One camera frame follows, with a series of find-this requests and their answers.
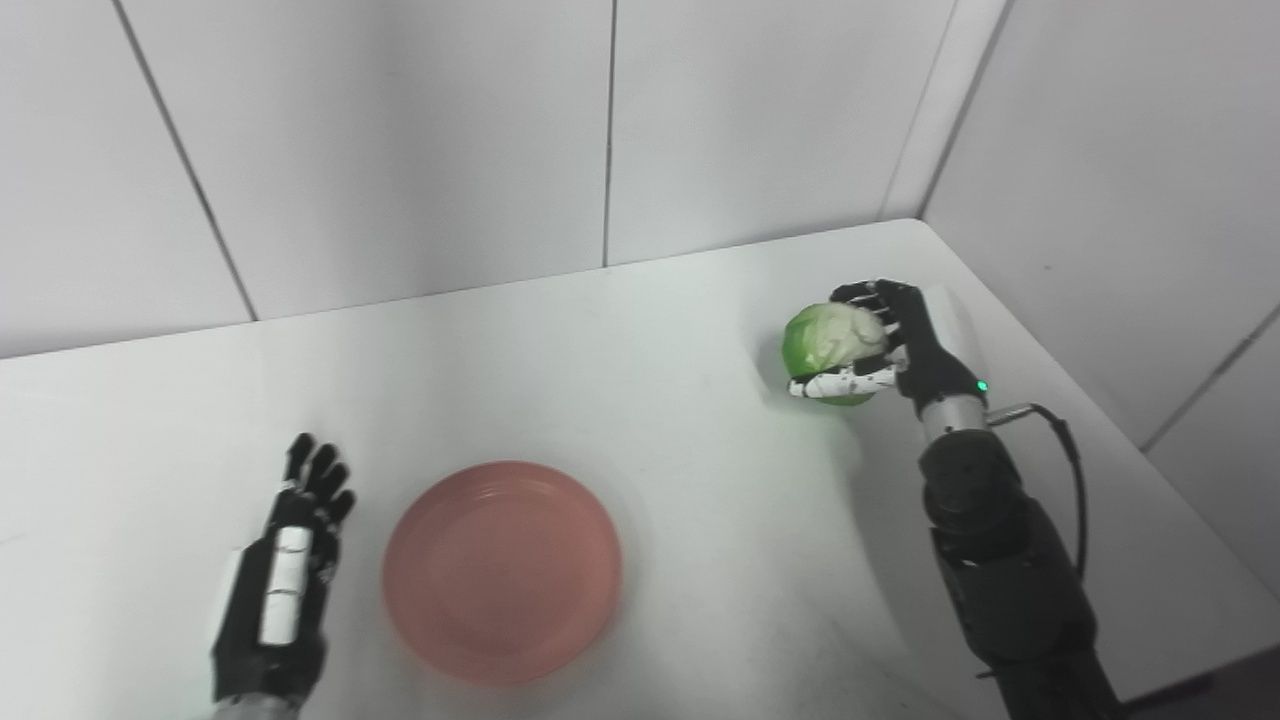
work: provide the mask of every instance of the wall seam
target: wall seam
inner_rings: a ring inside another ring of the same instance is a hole
[[[609,209],[613,200],[613,78],[618,60],[618,0],[613,0],[609,17],[609,105],[604,131],[604,233],[600,266],[609,266]]]
[[[1244,336],[1240,342],[1235,343],[1235,347],[1233,347],[1231,351],[1228,352],[1221,361],[1219,361],[1219,364],[1210,372],[1208,377],[1196,386],[1196,389],[1187,396],[1187,400],[1184,400],[1172,411],[1172,414],[1170,414],[1169,418],[1166,418],[1165,421],[1156,428],[1156,432],[1147,438],[1147,442],[1138,446],[1138,450],[1140,450],[1143,455],[1155,450],[1156,443],[1164,439],[1169,430],[1174,429],[1174,425],[1176,425],[1178,421],[1181,420],[1183,416],[1187,415],[1187,413],[1199,401],[1199,398],[1203,397],[1213,387],[1213,384],[1217,383],[1217,380],[1221,379],[1221,377],[1225,375],[1226,372],[1230,370],[1245,352],[1248,352],[1251,347],[1253,347],[1258,338],[1261,338],[1267,329],[1275,324],[1276,319],[1280,319],[1280,304],[1272,307],[1271,311],[1262,318],[1262,322],[1249,332],[1249,334]]]
[[[227,265],[227,272],[230,274],[232,283],[236,284],[236,291],[239,293],[241,302],[244,304],[244,310],[248,313],[250,320],[256,322],[259,319],[257,310],[253,307],[252,300],[250,300],[248,290],[244,287],[244,281],[241,278],[239,269],[232,259],[230,249],[227,247],[223,231],[218,225],[218,218],[214,215],[214,209],[209,204],[209,196],[205,193],[204,184],[201,184],[200,178],[196,176],[196,168],[191,161],[191,156],[187,154],[187,147],[183,145],[182,137],[178,135],[178,127],[174,124],[173,115],[169,113],[169,106],[165,104],[164,96],[160,94],[160,85],[156,82],[155,74],[151,72],[151,65],[147,63],[146,55],[142,53],[142,44],[138,41],[138,36],[133,29],[133,23],[129,22],[129,15],[125,13],[122,0],[111,0],[111,5],[115,8],[115,15],[120,19],[120,27],[124,29],[124,36],[129,41],[129,49],[133,51],[133,59],[138,63],[138,69],[142,70],[142,78],[146,81],[147,90],[151,92],[151,100],[160,111],[160,119],[164,122],[165,131],[169,133],[169,140],[173,142],[173,147],[178,152],[178,160],[182,163],[182,169],[187,173],[187,179],[191,182],[191,187],[196,192],[196,199],[200,201],[200,209],[205,214],[205,220],[209,223],[210,232],[212,232],[214,242],[218,243],[218,251],[223,256],[223,263]]]
[[[884,219],[884,208],[888,206],[888,199],[893,195],[893,183],[897,182],[897,173],[902,169],[902,159],[906,158],[906,149],[911,145],[911,136],[915,133],[915,126],[920,120],[920,110],[924,108],[924,97],[929,92],[929,83],[933,81],[933,73],[938,69],[938,60],[942,58],[942,47],[947,44],[947,33],[951,32],[951,23],[956,18],[956,8],[960,6],[961,0],[952,0],[951,12],[947,14],[947,23],[942,27],[942,35],[938,36],[938,46],[933,50],[933,61],[929,63],[929,72],[924,74],[924,85],[920,87],[920,96],[915,100],[915,111],[911,113],[911,122],[906,126],[906,137],[902,138],[902,149],[897,154],[897,161],[893,163],[893,172],[888,176],[888,183],[884,186],[884,196],[881,197],[879,208],[876,210],[876,220]]]
[[[978,95],[978,88],[982,86],[982,81],[987,76],[987,67],[991,65],[991,58],[996,53],[996,45],[1000,42],[1000,36],[1005,33],[1005,24],[1009,22],[1009,13],[1012,10],[1016,1],[1018,0],[1007,0],[1005,6],[1000,10],[1000,18],[996,20],[996,27],[991,32],[991,40],[987,41],[987,47],[982,53],[982,59],[978,60],[978,69],[973,74],[973,82],[969,85],[969,91],[965,94],[964,102],[960,104],[960,111],[956,113],[956,122],[951,126],[951,135],[947,137],[947,142],[942,147],[942,155],[938,158],[938,167],[933,170],[933,178],[929,181],[928,190],[924,191],[924,200],[920,202],[920,219],[923,219],[929,211],[929,202],[933,200],[933,192],[938,188],[938,181],[942,178],[942,172],[946,169],[947,161],[951,159],[951,151],[955,149],[956,138],[960,137],[960,129],[969,118],[969,110],[973,108],[973,99]]]

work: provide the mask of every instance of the black arm segment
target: black arm segment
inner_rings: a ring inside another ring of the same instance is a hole
[[[1004,443],[947,433],[920,457],[933,547],[970,650],[1011,720],[1121,720],[1098,664],[1097,620],[1048,515]]]

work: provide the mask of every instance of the white wall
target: white wall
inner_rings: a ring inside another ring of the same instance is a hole
[[[620,0],[609,261],[879,219],[954,6]]]
[[[906,214],[995,5],[125,0],[264,316],[873,220],[919,127]]]
[[[1280,594],[1280,328],[1258,342],[1151,451],[1231,550]]]
[[[111,4],[0,4],[0,357],[247,319]]]
[[[5,10],[0,355],[247,318],[93,1]],[[911,215],[1002,1],[123,6],[274,318]]]
[[[1280,304],[1280,5],[1015,0],[925,220],[1139,445]],[[1272,328],[1151,459],[1280,593]]]
[[[264,318],[598,268],[599,0],[125,0]]]

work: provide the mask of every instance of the robotic hand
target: robotic hand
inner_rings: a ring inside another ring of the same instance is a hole
[[[969,648],[991,667],[1009,716],[1123,719],[1094,652],[1097,621],[1078,573],[1083,539],[1073,566],[1048,515],[1027,496],[991,430],[1039,411],[1076,465],[1066,423],[1038,405],[987,413],[974,334],[959,302],[941,288],[925,293],[878,279],[838,287],[831,301],[874,313],[887,331],[886,351],[792,378],[791,393],[833,397],[896,386],[915,405],[928,442],[920,470],[934,557]],[[1079,474],[1076,479],[1083,488]]]
[[[791,378],[791,395],[874,395],[896,386],[904,397],[915,401],[916,415],[931,398],[942,396],[969,396],[986,409],[987,386],[974,375],[982,369],[982,356],[973,345],[968,318],[946,288],[931,288],[927,297],[915,286],[879,279],[837,287],[831,301],[874,314],[886,329],[886,351]]]
[[[300,434],[262,537],[241,553],[214,643],[215,720],[288,720],[324,666],[320,633],[338,534],[356,505],[338,451]]]

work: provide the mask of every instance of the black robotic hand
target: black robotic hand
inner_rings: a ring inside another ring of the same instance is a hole
[[[915,404],[916,415],[931,402],[954,395],[972,395],[986,405],[978,378],[938,340],[919,287],[883,278],[865,281],[837,287],[831,301],[874,313],[888,331],[886,355],[905,350],[896,384],[902,397]]]
[[[320,679],[320,621],[356,496],[342,489],[348,471],[337,448],[314,450],[310,434],[293,441],[262,537],[241,555],[212,650],[215,702],[268,696],[298,707]]]

